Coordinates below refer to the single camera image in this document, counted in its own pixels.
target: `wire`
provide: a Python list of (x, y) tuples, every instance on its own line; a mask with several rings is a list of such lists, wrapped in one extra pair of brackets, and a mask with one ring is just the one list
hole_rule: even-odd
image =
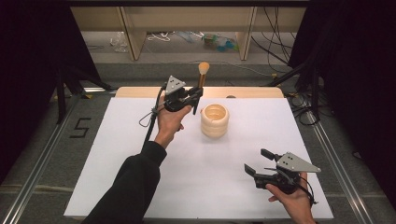
[(300, 184), (298, 184), (298, 183), (295, 183), (295, 184), (297, 185), (297, 187), (298, 187), (299, 189), (301, 189), (303, 192), (305, 192), (306, 195), (308, 195), (309, 202), (310, 202), (311, 207), (312, 207), (313, 204), (317, 204), (317, 203), (318, 203), (318, 202), (315, 202), (314, 191), (312, 190), (311, 184), (309, 184), (309, 182), (308, 182), (305, 178), (303, 178), (303, 177), (300, 177), (300, 178), (301, 178), (303, 181), (306, 182), (306, 184), (308, 185), (308, 187), (311, 189), (311, 192), (312, 192), (312, 193), (310, 193), (306, 188), (304, 188), (304, 187), (301, 186)]
[(165, 41), (165, 42), (171, 41), (171, 38), (168, 37), (169, 33), (161, 33), (161, 37), (158, 37), (153, 33), (151, 33), (151, 35), (152, 35), (151, 37), (148, 37), (148, 40), (159, 39), (159, 40)]
[(160, 112), (158, 110), (158, 106), (160, 104), (161, 94), (163, 93), (165, 88), (166, 88), (166, 82), (161, 86), (161, 89), (160, 89), (160, 91), (158, 92), (158, 95), (157, 95), (157, 100), (155, 101), (155, 106), (151, 109), (151, 118), (150, 118), (148, 132), (146, 134), (146, 138), (145, 138), (144, 144), (146, 144), (147, 141), (149, 140), (149, 138), (151, 137), (151, 133), (152, 133), (152, 130), (153, 130), (154, 124), (155, 124), (155, 119), (157, 118), (158, 112)]
[[(301, 103), (299, 105), (295, 104), (293, 100), (294, 98), (297, 98), (297, 96), (299, 96), (301, 99)], [(292, 113), (298, 113), (297, 115), (294, 115), (294, 118), (298, 118), (301, 124), (304, 126), (310, 126), (320, 122), (320, 118), (315, 113), (312, 113), (313, 117), (315, 118), (313, 122), (307, 123), (303, 121), (303, 115), (312, 112), (312, 106), (308, 106), (307, 99), (303, 94), (289, 93), (286, 95), (286, 97), (288, 98)]]
[(259, 46), (259, 48), (265, 50), (268, 54), (271, 54), (272, 56), (276, 57), (278, 60), (280, 60), (282, 63), (284, 64), (288, 64), (288, 62), (286, 62), (285, 60), (279, 58), (276, 54), (274, 54), (273, 52), (271, 52), (269, 49), (266, 49), (265, 47), (263, 47), (262, 45), (260, 45), (256, 39), (254, 39), (254, 37), (252, 36), (251, 39)]
[(145, 128), (147, 128), (149, 126), (150, 121), (148, 121), (148, 124), (142, 124), (142, 121), (143, 121), (143, 119), (145, 119), (150, 114), (152, 114), (152, 112), (149, 112), (147, 115), (145, 115), (145, 117), (143, 117), (142, 119), (139, 120), (140, 126), (145, 127)]
[[(264, 36), (264, 38), (267, 39), (268, 41), (272, 41), (267, 36), (265, 36), (264, 32), (262, 32), (262, 36)], [(290, 47), (290, 46), (282, 45), (281, 43), (276, 43), (274, 41), (272, 41), (272, 42), (273, 42), (273, 44), (280, 45), (280, 46), (283, 46), (283, 47), (288, 48), (288, 49), (292, 49), (292, 47)]]
[(274, 35), (275, 35), (275, 36), (277, 37), (277, 39), (279, 40), (279, 43), (280, 43), (280, 46), (281, 46), (281, 48), (282, 48), (283, 54), (284, 54), (286, 60), (288, 61), (290, 55), (289, 55), (289, 53), (286, 51), (285, 45), (283, 44), (282, 39), (281, 39), (281, 37), (280, 37), (279, 23), (278, 23), (278, 19), (277, 19), (277, 18), (278, 18), (278, 14), (279, 14), (279, 7), (276, 7), (276, 11), (275, 11), (275, 14), (276, 14), (275, 24), (272, 23), (272, 21), (271, 21), (269, 15), (268, 15), (268, 13), (267, 13), (266, 8), (264, 7), (263, 9), (264, 9), (264, 12), (265, 12), (265, 16), (267, 17), (268, 21), (270, 22), (271, 28), (273, 29), (273, 36), (272, 36), (272, 38), (271, 38), (270, 46), (271, 46), (271, 43), (274, 42), (274, 41), (273, 41), (273, 38), (274, 38)]
[(224, 61), (208, 61), (208, 60), (200, 61), (200, 60), (194, 60), (194, 61), (187, 61), (187, 62), (168, 62), (168, 63), (164, 63), (164, 62), (161, 62), (161, 60), (159, 60), (158, 58), (156, 58), (154, 53), (146, 45), (144, 45), (144, 48), (150, 53), (150, 55), (153, 58), (156, 59), (157, 63), (162, 63), (162, 64), (168, 64), (168, 63), (201, 63), (201, 62), (218, 63), (218, 64), (225, 63), (225, 64), (228, 64), (228, 65), (232, 65), (234, 67), (237, 67), (237, 68), (248, 70), (250, 72), (253, 72), (253, 73), (256, 73), (256, 74), (259, 74), (259, 75), (262, 75), (262, 76), (266, 76), (266, 77), (270, 77), (271, 76), (270, 74), (261, 73), (259, 71), (256, 71), (256, 70), (248, 68), (248, 67), (244, 67), (244, 66), (241, 66), (241, 65), (237, 65), (237, 64), (234, 64), (234, 63), (228, 63), (228, 62), (224, 62)]

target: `human arm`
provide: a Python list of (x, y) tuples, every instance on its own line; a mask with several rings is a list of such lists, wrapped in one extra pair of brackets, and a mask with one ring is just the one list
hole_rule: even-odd
[(174, 113), (160, 110), (159, 131), (155, 140), (148, 141), (139, 154), (125, 160), (113, 185), (83, 224), (142, 222), (160, 181), (160, 165), (166, 157), (165, 149), (174, 139), (175, 133), (183, 129), (181, 121), (190, 111), (190, 106)]
[[(307, 179), (307, 173), (300, 173), (303, 179)], [(307, 183), (304, 180), (300, 181), (300, 185), (307, 189)], [(311, 213), (311, 204), (305, 192), (297, 189), (292, 194), (285, 194), (274, 185), (267, 184), (265, 187), (274, 194), (268, 199), (269, 202), (280, 201), (285, 207), (291, 219), (297, 224), (311, 224), (316, 223)]]

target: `black sleeve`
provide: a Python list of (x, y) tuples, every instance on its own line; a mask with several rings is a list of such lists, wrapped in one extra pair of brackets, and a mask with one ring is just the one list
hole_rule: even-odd
[(147, 142), (140, 154), (125, 160), (113, 186), (82, 223), (141, 223), (160, 181), (165, 157), (163, 147)]

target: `white table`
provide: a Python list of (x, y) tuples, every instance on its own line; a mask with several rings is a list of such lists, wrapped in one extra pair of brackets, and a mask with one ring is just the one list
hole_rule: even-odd
[[(154, 98), (118, 97), (110, 101), (65, 216), (87, 216), (110, 188), (123, 161), (140, 152), (147, 129), (138, 121), (154, 103)], [(258, 173), (271, 174), (262, 168), (275, 168), (275, 162), (261, 156), (261, 148), (279, 155), (290, 151), (310, 161), (287, 100), (202, 98), (198, 111), (211, 103), (229, 109), (228, 132), (220, 139), (209, 139), (201, 133), (198, 114), (183, 119), (185, 130), (177, 133), (167, 149), (161, 181), (145, 218), (289, 218), (281, 203), (269, 203), (271, 194), (256, 189), (244, 170), (246, 163)], [(314, 218), (333, 218), (317, 175), (309, 174), (308, 181), (319, 202), (312, 208)]]

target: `human hand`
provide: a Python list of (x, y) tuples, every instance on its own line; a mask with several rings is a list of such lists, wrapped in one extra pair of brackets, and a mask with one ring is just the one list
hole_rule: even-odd
[[(307, 180), (307, 173), (300, 173), (300, 177)], [(300, 185), (307, 189), (307, 183), (300, 180)], [(285, 207), (291, 219), (298, 224), (316, 223), (311, 213), (311, 204), (305, 192), (297, 189), (292, 194), (285, 194), (278, 187), (267, 184), (265, 187), (274, 194), (268, 199), (269, 202), (280, 201)]]
[(175, 133), (184, 129), (181, 121), (184, 116), (190, 113), (191, 109), (192, 107), (190, 105), (186, 105), (177, 112), (170, 112), (161, 105), (159, 108), (160, 112), (158, 113), (158, 133), (154, 141), (163, 148), (167, 148), (169, 143), (174, 139)]

